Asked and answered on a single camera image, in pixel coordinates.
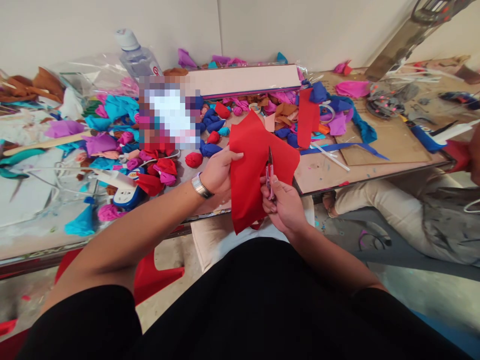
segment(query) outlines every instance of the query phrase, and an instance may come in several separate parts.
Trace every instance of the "red plastic chair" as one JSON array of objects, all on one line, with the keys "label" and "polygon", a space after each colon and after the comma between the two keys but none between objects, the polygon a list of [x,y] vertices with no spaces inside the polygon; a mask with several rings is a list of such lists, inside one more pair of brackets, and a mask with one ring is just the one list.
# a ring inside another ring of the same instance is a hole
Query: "red plastic chair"
[{"label": "red plastic chair", "polygon": [[[72,261],[82,249],[72,250],[67,252],[58,267],[58,271],[55,275],[55,284],[58,282],[64,271],[69,267]],[[145,256],[136,269],[135,283],[133,288],[133,297],[135,299],[135,305],[144,302],[152,295],[158,293],[163,288],[167,287],[175,280],[180,279],[185,274],[184,267],[177,267],[167,270],[157,270],[155,267],[155,250],[152,250],[147,256]],[[29,329],[24,330],[15,336],[12,336],[2,342],[0,342],[0,354],[2,360],[14,360],[20,349],[22,348],[25,340],[27,339]]]}]

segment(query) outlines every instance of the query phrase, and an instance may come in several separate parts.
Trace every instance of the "beige pants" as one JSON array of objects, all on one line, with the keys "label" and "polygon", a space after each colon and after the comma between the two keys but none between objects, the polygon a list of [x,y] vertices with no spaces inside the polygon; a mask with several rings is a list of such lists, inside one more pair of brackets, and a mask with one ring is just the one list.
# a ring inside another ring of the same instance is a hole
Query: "beige pants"
[{"label": "beige pants", "polygon": [[[310,225],[315,224],[314,201],[311,196],[302,198],[305,216]],[[202,272],[206,272],[230,250],[254,238],[274,238],[288,242],[287,237],[277,230],[268,216],[260,229],[246,228],[235,234],[230,214],[216,216],[191,223],[191,233]]]},{"label": "beige pants", "polygon": [[439,174],[437,169],[421,170],[401,176],[364,182],[340,189],[336,194],[335,210],[345,214],[365,207],[376,208],[385,220],[419,252],[440,260],[465,263],[458,256],[434,246],[423,231],[423,206],[417,197],[423,192],[439,187],[461,188],[448,175],[427,184],[427,180]]}]

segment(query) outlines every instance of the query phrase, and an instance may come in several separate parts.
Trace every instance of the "person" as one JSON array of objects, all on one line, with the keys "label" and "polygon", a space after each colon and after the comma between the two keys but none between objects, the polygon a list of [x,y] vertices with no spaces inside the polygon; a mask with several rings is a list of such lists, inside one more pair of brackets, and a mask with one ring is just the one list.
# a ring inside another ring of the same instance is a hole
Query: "person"
[{"label": "person", "polygon": [[224,149],[199,179],[92,239],[48,295],[17,359],[469,359],[309,225],[296,190],[276,176],[275,202],[260,178],[263,208],[288,242],[260,237],[232,249],[142,335],[137,264],[205,191],[230,188],[230,164],[242,156]]},{"label": "person", "polygon": [[[480,186],[480,126],[468,150],[470,178]],[[438,169],[426,169],[359,183],[329,191],[322,201],[331,218],[375,207],[422,254],[480,266],[480,189],[462,189],[450,176],[441,174]]]}]

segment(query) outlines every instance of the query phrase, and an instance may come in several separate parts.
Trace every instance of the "cardboard sheet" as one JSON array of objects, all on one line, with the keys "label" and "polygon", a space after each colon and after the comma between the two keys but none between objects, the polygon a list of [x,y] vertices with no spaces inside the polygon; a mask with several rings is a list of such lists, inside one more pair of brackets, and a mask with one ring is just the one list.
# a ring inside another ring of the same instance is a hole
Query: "cardboard sheet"
[{"label": "cardboard sheet", "polygon": [[[363,81],[362,75],[342,76],[330,72],[323,73],[321,81],[329,93],[336,94],[335,86],[343,81]],[[353,99],[355,107],[363,120],[368,122],[377,132],[378,140],[370,145],[390,161],[380,159],[367,151],[352,147],[341,150],[347,165],[393,164],[393,163],[421,163],[429,162],[432,157],[424,146],[412,134],[404,122],[398,118],[383,120],[368,112],[366,99]],[[337,143],[361,143],[362,137],[357,127],[349,122],[346,133],[335,137]]]}]

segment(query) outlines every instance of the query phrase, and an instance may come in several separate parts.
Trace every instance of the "water bottle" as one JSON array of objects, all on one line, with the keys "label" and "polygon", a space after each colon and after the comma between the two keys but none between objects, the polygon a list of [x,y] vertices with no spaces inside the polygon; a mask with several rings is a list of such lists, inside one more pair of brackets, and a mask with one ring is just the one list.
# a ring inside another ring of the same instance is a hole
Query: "water bottle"
[{"label": "water bottle", "polygon": [[128,28],[122,28],[115,33],[116,42],[123,53],[120,61],[130,76],[139,82],[141,76],[162,76],[162,70],[152,52],[141,47],[135,34]]}]

